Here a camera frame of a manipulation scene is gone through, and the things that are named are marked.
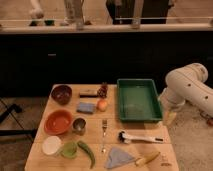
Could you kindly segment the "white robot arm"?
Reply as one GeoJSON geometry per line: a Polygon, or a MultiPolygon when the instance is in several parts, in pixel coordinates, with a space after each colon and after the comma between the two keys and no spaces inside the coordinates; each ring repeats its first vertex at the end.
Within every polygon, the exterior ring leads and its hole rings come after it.
{"type": "Polygon", "coordinates": [[[159,96],[163,110],[163,124],[170,125],[186,101],[205,113],[208,122],[213,121],[213,88],[205,84],[208,79],[206,67],[192,63],[170,71],[166,87],[159,96]]]}

